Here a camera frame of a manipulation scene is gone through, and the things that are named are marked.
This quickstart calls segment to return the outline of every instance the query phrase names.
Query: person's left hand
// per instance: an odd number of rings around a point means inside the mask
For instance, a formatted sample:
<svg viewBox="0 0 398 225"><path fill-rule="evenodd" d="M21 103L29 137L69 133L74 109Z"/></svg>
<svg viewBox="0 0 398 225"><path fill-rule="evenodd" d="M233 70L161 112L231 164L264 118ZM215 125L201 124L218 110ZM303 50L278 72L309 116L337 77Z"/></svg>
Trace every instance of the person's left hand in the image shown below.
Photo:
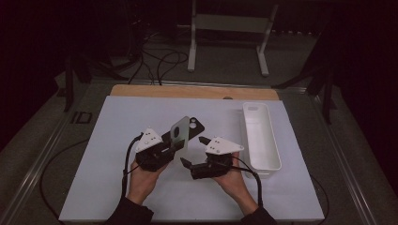
<svg viewBox="0 0 398 225"><path fill-rule="evenodd" d="M142 205L146 197L152 193L156 186L156 181L161 175L161 172L166 169L168 164L164 165L155 172L144 171L141 167L138 167L130 174L130 188L127 198L139 205ZM131 163L131 169L138 166L135 160Z"/></svg>

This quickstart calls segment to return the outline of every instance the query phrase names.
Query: wooden board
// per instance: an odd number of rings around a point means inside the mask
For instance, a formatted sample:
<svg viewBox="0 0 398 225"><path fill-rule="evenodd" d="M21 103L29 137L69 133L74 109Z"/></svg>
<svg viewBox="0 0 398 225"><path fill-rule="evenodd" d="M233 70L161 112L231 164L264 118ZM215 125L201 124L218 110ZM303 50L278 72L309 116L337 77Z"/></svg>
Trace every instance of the wooden board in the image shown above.
<svg viewBox="0 0 398 225"><path fill-rule="evenodd" d="M118 84L111 96L155 97L155 98L209 98L279 100L272 89L208 86L155 86Z"/></svg>

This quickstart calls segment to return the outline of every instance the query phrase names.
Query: black cable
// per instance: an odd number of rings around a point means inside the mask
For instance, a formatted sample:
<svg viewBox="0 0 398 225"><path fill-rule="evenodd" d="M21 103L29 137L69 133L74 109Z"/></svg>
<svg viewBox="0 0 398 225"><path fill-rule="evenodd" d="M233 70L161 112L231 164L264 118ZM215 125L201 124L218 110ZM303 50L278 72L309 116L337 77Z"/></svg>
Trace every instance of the black cable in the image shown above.
<svg viewBox="0 0 398 225"><path fill-rule="evenodd" d="M131 84L132 79L134 79L134 77L138 74L138 72L140 71L141 67L143 66L144 63L144 56L141 53L140 55L140 59L141 59L141 64L140 66L135 70L135 72L131 75L131 77L129 78L129 81L127 82L127 84Z"/></svg>
<svg viewBox="0 0 398 225"><path fill-rule="evenodd" d="M131 143L130 143L130 145L129 145L129 148L128 148L128 150L127 150L127 154L126 154L126 158L125 158L125 167L124 167L124 170L123 170L122 194L121 194L121 196L120 196L120 200L122 200L122 199L126 196L126 192L127 192L127 180L128 180L127 174L129 174L129 173L132 172L132 171L129 172L129 158L130 158L130 151L131 151L131 148L132 148L132 146L133 146L136 142L140 141L140 139L143 137L143 135L144 135L144 133L141 133L139 136L135 137L135 138L131 141Z"/></svg>
<svg viewBox="0 0 398 225"><path fill-rule="evenodd" d="M158 68L157 68L157 70L156 70L156 71L157 71L156 75L158 76L159 85L162 85L161 79L163 78L163 76L164 76L167 72L169 72L170 70L172 70L173 68L175 68L175 67L178 65L178 63L175 63L175 64L173 64L172 67L170 67L169 69L167 69L162 75L159 74L160 69L161 69L161 63L164 62L164 59L165 59L165 58L167 58L168 56L170 56L170 55L172 55L172 54L175 54L175 52L167 53L166 55L163 56L163 58L161 59L161 61L158 63Z"/></svg>
<svg viewBox="0 0 398 225"><path fill-rule="evenodd" d="M322 191L325 193L326 203L327 203L327 206L328 206L327 211L326 211L326 214L325 214L325 218L324 218L320 223L317 224L317 225L320 225L320 224L324 223L325 220L326 220L326 219L328 218L328 216L329 216L329 210L330 210L329 196L328 196L327 192L325 191L325 189L322 187L321 183L320 183L318 180L316 180L315 177L313 177L311 174L310 174L310 176L311 176L311 178L313 178L313 180L319 185L319 187L320 187L320 188L322 189Z"/></svg>
<svg viewBox="0 0 398 225"><path fill-rule="evenodd" d="M264 204L263 204L263 189L261 187L261 179L260 179L260 176L258 175L258 173L254 172L242 159L240 159L238 157L231 157L231 158L236 158L237 160L242 162L247 167L247 169L237 167L238 170L247 171L247 172L250 172L253 175L255 181L257 182L257 191L258 191L257 204L260 207L264 207Z"/></svg>
<svg viewBox="0 0 398 225"><path fill-rule="evenodd" d="M61 155L61 153L66 152L66 151L69 150L70 148L75 147L75 146L77 146L77 145L79 145L79 144L81 144L81 143L88 142L88 140L89 140L89 139L85 139L85 140L82 140L82 141L80 141L80 142L74 143L73 145L70 145L70 146L68 146L68 147L66 147L66 148L64 148L64 149L62 149L62 150L59 151L57 154L55 154L53 157L51 157L50 160L47 162L46 166L44 167L43 173L41 174L40 179L39 179L39 181L38 181L38 189L39 189L39 191L40 191L40 196L41 196L42 200L44 201L44 203L45 203L45 205L47 206L47 208L48 208L48 209L51 211L51 213L54 215L54 217L56 218L56 220L57 220L60 224L62 224L62 225L65 225L65 223L62 222L62 221L60 221L60 220L58 220L58 218L59 218L58 214L55 212L55 210L53 209L53 207L49 204L49 202L47 201L46 197L44 196L44 191L43 191L43 177L44 177L44 174L46 173L47 168L49 167L49 165L53 162L53 160L54 160L55 158L57 158L59 155Z"/></svg>
<svg viewBox="0 0 398 225"><path fill-rule="evenodd" d="M125 174L125 176L129 175L131 172L135 171L137 168L141 166L141 164L137 165L136 167L132 168L128 173Z"/></svg>
<svg viewBox="0 0 398 225"><path fill-rule="evenodd" d="M159 85L162 85L161 80L163 79L163 77L164 77L169 71L171 71L173 68L175 68L178 64L185 63L185 62L188 60L188 58L189 58L189 56L188 56L186 53L178 52L178 51L175 51L175 50L173 50L173 49L146 49L146 50L171 51L171 52L167 53L166 55L164 55L162 58L159 58L159 57L156 56L156 55L153 55L153 54L151 54L151 53L149 53L149 52L146 52L146 51L142 50L142 53L145 53L145 54L147 54L147 55L149 55L149 56L151 56L151 57L153 57L153 58L156 58L156 59L160 60L160 62L158 63L158 66L157 66L157 73L156 73L156 76L157 76L157 78L158 78L158 83L159 83ZM178 60L175 61L175 62L167 61L166 58L169 57L170 55L173 55L173 54L177 54ZM185 56L185 58L184 58L183 60L181 60L181 56L180 56L181 54ZM173 65L172 65L169 69L167 69L165 72L163 72L163 73L161 74L161 73L160 73L160 68L161 68L161 64L162 64L162 63L173 64Z"/></svg>
<svg viewBox="0 0 398 225"><path fill-rule="evenodd" d="M144 63L144 66L148 70L148 78L150 79L150 84L155 84L155 76L153 75L152 71L150 70L150 66L147 63Z"/></svg>

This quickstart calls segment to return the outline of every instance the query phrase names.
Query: person's right hand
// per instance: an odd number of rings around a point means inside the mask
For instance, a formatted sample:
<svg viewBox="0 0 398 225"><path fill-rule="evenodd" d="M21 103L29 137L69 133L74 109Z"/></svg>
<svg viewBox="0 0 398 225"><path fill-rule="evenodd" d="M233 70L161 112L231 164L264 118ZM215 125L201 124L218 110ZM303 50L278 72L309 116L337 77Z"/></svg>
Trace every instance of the person's right hand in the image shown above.
<svg viewBox="0 0 398 225"><path fill-rule="evenodd" d="M239 152L233 153L232 156L234 157L232 159L233 165L238 167ZM226 175L213 177L213 180L237 202L244 216L253 213L258 208L258 204L246 188L241 171L231 169Z"/></svg>
<svg viewBox="0 0 398 225"><path fill-rule="evenodd" d="M130 174L130 188L127 198L136 204L142 205L146 197L152 193L161 172L166 169L167 165L168 164L164 165L155 172L149 172L144 171L134 160L130 167L131 169L136 169Z"/></svg>

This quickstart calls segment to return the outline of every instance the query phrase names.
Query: white board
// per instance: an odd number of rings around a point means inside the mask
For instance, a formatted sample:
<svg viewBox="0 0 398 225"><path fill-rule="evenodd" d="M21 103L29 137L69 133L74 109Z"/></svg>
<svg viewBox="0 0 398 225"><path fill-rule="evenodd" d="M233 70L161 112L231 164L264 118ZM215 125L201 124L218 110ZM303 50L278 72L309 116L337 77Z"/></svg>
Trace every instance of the white board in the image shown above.
<svg viewBox="0 0 398 225"><path fill-rule="evenodd" d="M240 135L242 105L251 100L217 100L160 97L107 97L60 219L103 221L115 210L121 193L122 170L131 140L148 127L160 135L184 116L196 117L204 126L200 136L220 136L243 144ZM268 105L282 168L263 179L265 208L278 220L318 220L323 213L316 197L295 134L281 101L255 101ZM206 159L197 138L185 156L193 164ZM134 159L131 151L130 161ZM257 199L254 179L244 176ZM237 204L212 179L192 180L175 158L144 205L155 212L153 221L231 221L243 217Z"/></svg>

